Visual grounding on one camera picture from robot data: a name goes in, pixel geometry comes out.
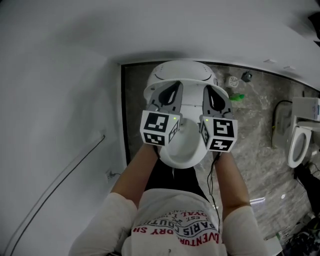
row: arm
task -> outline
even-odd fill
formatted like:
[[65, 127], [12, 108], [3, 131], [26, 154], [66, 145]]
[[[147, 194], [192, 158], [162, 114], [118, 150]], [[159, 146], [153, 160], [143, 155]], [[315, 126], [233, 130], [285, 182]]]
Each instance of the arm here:
[[267, 256], [247, 186], [232, 154], [222, 153], [215, 169], [223, 206], [222, 240], [228, 253], [233, 256]]
[[158, 160], [152, 145], [143, 144], [121, 174], [111, 192], [134, 202], [138, 208], [150, 174]]
[[222, 153], [215, 163], [215, 169], [223, 206], [222, 219], [225, 220], [234, 210], [250, 206], [250, 198], [231, 153]]
[[98, 213], [74, 241], [69, 256], [102, 256], [120, 250], [135, 221], [139, 201], [157, 159], [151, 145], [140, 148]]

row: green object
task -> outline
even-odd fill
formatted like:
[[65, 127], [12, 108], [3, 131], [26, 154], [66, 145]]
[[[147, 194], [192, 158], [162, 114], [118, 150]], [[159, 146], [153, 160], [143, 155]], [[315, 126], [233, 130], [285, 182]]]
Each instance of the green object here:
[[278, 238], [278, 240], [281, 240], [281, 235], [279, 233], [276, 233], [276, 237]]
[[245, 97], [244, 94], [235, 93], [235, 94], [231, 95], [229, 99], [230, 99], [230, 101], [239, 102], [239, 101], [241, 101], [244, 97]]

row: black cable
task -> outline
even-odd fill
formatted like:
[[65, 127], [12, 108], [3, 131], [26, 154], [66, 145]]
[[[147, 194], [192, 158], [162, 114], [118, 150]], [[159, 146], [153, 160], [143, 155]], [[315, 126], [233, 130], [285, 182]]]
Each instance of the black cable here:
[[218, 213], [218, 209], [217, 209], [217, 205], [216, 205], [216, 201], [215, 201], [215, 198], [213, 196], [213, 178], [212, 178], [212, 172], [213, 172], [213, 169], [214, 169], [214, 164], [215, 162], [219, 159], [221, 155], [221, 152], [218, 153], [218, 155], [213, 159], [213, 162], [211, 164], [211, 169], [210, 169], [210, 172], [206, 178], [206, 183], [208, 185], [208, 190], [209, 190], [209, 195], [211, 196], [212, 198], [212, 201], [213, 201], [213, 205], [214, 205], [214, 208], [215, 208], [215, 211], [216, 211], [216, 214], [218, 216], [218, 232], [220, 233], [220, 217], [219, 217], [219, 213]]
[[170, 114], [169, 110], [157, 105], [157, 104], [154, 104], [154, 103], [151, 103], [150, 105], [154, 105], [157, 107], [157, 109], [155, 110], [156, 112], [160, 112], [160, 110], [165, 110], [166, 112], [168, 112], [168, 114]]
[[228, 110], [228, 111], [226, 111], [226, 112], [222, 113], [222, 117], [224, 118], [224, 117], [225, 117], [225, 114], [228, 114], [228, 113], [231, 113], [230, 108], [229, 108], [229, 110]]
[[306, 189], [305, 186], [302, 185], [302, 183], [301, 183], [298, 179], [296, 179], [296, 181], [297, 181], [304, 189]]
[[313, 162], [310, 162], [311, 165], [314, 165], [316, 168], [316, 171], [312, 173], [312, 175], [314, 175], [316, 172], [320, 172], [320, 170], [318, 169], [317, 165]]
[[276, 109], [277, 109], [277, 107], [279, 106], [279, 104], [282, 103], [282, 102], [292, 103], [292, 101], [284, 99], [284, 100], [280, 100], [280, 101], [275, 105], [275, 107], [274, 107], [274, 109], [273, 109], [273, 113], [272, 113], [272, 126], [271, 126], [271, 127], [272, 127], [272, 131], [271, 131], [271, 134], [273, 134], [274, 129], [276, 128], [276, 127], [275, 127]]
[[19, 238], [17, 239], [17, 241], [14, 244], [14, 247], [10, 253], [10, 256], [12, 256], [14, 254], [14, 251], [21, 239], [21, 237], [23, 236], [23, 234], [26, 232], [27, 228], [29, 227], [29, 225], [31, 224], [31, 222], [34, 220], [34, 218], [36, 217], [36, 215], [38, 214], [38, 212], [41, 210], [41, 208], [44, 206], [44, 204], [47, 202], [47, 200], [49, 199], [49, 197], [57, 190], [57, 188], [62, 184], [62, 182], [65, 181], [65, 179], [83, 162], [83, 160], [86, 159], [86, 157], [88, 155], [90, 155], [90, 153], [96, 149], [96, 147], [106, 138], [105, 135], [103, 135], [103, 138], [76, 164], [76, 166], [69, 171], [69, 173], [59, 182], [59, 184], [51, 191], [51, 193], [45, 198], [45, 200], [43, 201], [43, 203], [40, 205], [40, 207], [38, 208], [38, 210], [36, 210], [36, 212], [34, 213], [34, 215], [32, 216], [32, 218], [30, 219], [30, 221], [28, 222], [28, 224], [25, 226], [24, 230], [21, 232]]
[[158, 158], [160, 158], [160, 155], [159, 155], [159, 152], [158, 152], [158, 147], [157, 147], [156, 145], [153, 145], [153, 150], [154, 150], [156, 156], [157, 156]]

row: marble wall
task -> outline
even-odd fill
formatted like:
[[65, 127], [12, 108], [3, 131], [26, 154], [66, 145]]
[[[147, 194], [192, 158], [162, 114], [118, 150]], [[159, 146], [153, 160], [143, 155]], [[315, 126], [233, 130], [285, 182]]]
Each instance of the marble wall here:
[[[125, 97], [128, 144], [131, 158], [142, 145], [139, 127], [142, 110], [146, 109], [143, 91], [148, 77], [159, 63], [133, 65], [125, 68]], [[224, 87], [229, 75], [241, 78], [247, 69], [208, 65]], [[247, 184], [250, 198], [265, 198], [264, 202], [253, 204], [259, 228], [265, 238], [277, 232], [290, 233], [297, 221], [311, 212], [305, 189], [293, 178], [293, 169], [286, 164], [284, 151], [272, 148], [272, 116], [276, 104], [292, 97], [318, 97], [319, 92], [291, 80], [268, 73], [251, 71], [252, 80], [241, 83], [234, 91], [245, 95], [242, 101], [232, 101], [233, 113], [238, 120], [238, 140], [232, 149], [238, 168]], [[312, 145], [308, 157], [317, 152]], [[198, 182], [209, 200], [207, 176], [211, 168], [212, 154], [195, 166]], [[320, 154], [311, 157], [320, 167]], [[219, 185], [213, 172], [213, 195], [222, 216]]]

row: white toilet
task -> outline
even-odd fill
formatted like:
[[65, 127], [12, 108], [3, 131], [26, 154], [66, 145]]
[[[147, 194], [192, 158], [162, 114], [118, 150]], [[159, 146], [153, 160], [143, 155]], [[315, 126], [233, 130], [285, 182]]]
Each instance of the white toilet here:
[[294, 97], [292, 104], [279, 104], [275, 110], [272, 146], [284, 149], [291, 168], [304, 160], [312, 132], [315, 138], [319, 135], [319, 111], [320, 99], [308, 97]]
[[186, 169], [198, 164], [208, 152], [199, 132], [203, 114], [204, 88], [211, 85], [228, 94], [219, 87], [214, 72], [207, 65], [195, 61], [175, 60], [158, 65], [150, 74], [143, 95], [149, 103], [152, 93], [169, 81], [183, 84], [180, 113], [183, 118], [179, 131], [169, 145], [161, 147], [160, 159], [168, 166]]

